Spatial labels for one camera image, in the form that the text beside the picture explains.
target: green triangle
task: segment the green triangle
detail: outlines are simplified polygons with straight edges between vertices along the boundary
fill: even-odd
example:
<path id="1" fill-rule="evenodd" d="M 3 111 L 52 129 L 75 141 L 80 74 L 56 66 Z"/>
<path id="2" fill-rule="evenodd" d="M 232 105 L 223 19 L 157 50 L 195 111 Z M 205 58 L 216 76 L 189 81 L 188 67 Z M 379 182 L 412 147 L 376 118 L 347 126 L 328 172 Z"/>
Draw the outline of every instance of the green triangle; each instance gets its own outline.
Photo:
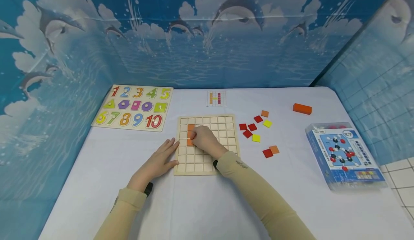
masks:
<path id="1" fill-rule="evenodd" d="M 107 104 L 103 106 L 105 109 L 114 109 L 115 108 L 115 101 L 112 99 Z"/>

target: beige sleeve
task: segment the beige sleeve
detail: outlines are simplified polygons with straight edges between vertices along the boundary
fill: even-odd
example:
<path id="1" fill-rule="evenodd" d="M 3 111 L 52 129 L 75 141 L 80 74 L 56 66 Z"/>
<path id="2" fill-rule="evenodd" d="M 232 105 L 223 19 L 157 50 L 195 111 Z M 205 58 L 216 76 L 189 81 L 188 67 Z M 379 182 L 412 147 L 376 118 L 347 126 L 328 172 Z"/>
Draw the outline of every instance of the beige sleeve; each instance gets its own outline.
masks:
<path id="1" fill-rule="evenodd" d="M 225 153 L 218 160 L 217 169 L 234 182 L 266 227 L 271 239 L 315 240 L 283 197 L 233 152 Z"/>
<path id="2" fill-rule="evenodd" d="M 147 195 L 128 188 L 119 190 L 114 207 L 101 225 L 94 240 L 127 240 L 132 222 L 144 205 Z"/>

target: hand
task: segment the hand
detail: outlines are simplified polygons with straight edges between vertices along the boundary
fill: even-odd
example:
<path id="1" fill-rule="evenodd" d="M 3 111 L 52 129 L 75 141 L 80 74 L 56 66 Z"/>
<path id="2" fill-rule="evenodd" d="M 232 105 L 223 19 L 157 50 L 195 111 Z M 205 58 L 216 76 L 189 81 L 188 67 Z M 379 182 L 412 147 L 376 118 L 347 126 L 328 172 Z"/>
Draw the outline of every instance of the hand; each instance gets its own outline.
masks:
<path id="1" fill-rule="evenodd" d="M 136 191 L 144 192 L 148 183 L 161 175 L 165 174 L 168 170 L 179 164 L 177 160 L 166 163 L 169 156 L 175 152 L 180 142 L 175 139 L 167 139 L 163 145 L 161 145 L 155 153 L 141 166 L 138 171 L 131 177 L 127 188 Z"/>
<path id="2" fill-rule="evenodd" d="M 209 153 L 214 159 L 218 160 L 228 150 L 221 145 L 213 132 L 206 126 L 198 126 L 193 129 L 190 139 L 198 148 Z"/>

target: wooden grid board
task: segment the wooden grid board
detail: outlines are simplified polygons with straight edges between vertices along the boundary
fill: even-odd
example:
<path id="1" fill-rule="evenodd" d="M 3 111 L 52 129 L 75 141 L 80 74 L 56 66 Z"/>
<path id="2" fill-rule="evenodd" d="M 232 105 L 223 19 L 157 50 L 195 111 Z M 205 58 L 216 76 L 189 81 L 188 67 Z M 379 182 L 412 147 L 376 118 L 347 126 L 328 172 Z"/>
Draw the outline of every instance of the wooden grid board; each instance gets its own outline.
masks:
<path id="1" fill-rule="evenodd" d="M 179 117 L 177 139 L 180 147 L 175 151 L 175 160 L 180 162 L 174 167 L 174 175 L 216 175 L 213 158 L 191 142 L 191 131 L 195 126 L 207 126 L 216 139 L 229 151 L 240 156 L 239 140 L 234 115 Z"/>
<path id="2" fill-rule="evenodd" d="M 92 126 L 160 132 L 172 93 L 172 87 L 113 85 Z"/>

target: orange block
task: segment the orange block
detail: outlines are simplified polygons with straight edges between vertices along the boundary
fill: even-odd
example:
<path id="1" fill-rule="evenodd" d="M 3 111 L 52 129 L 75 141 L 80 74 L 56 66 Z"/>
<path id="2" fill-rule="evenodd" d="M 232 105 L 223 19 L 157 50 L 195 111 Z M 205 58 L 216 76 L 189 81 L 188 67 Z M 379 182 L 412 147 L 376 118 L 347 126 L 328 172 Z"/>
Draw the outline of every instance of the orange block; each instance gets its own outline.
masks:
<path id="1" fill-rule="evenodd" d="M 312 113 L 312 107 L 295 103 L 293 105 L 293 111 L 310 115 Z"/>
<path id="2" fill-rule="evenodd" d="M 277 148 L 277 146 L 271 146 L 269 148 L 270 148 L 270 151 L 272 151 L 272 154 L 280 153 L 279 152 L 279 149 Z"/>
<path id="3" fill-rule="evenodd" d="M 269 112 L 268 112 L 268 111 L 263 110 L 261 115 L 262 115 L 263 117 L 269 117 Z"/>

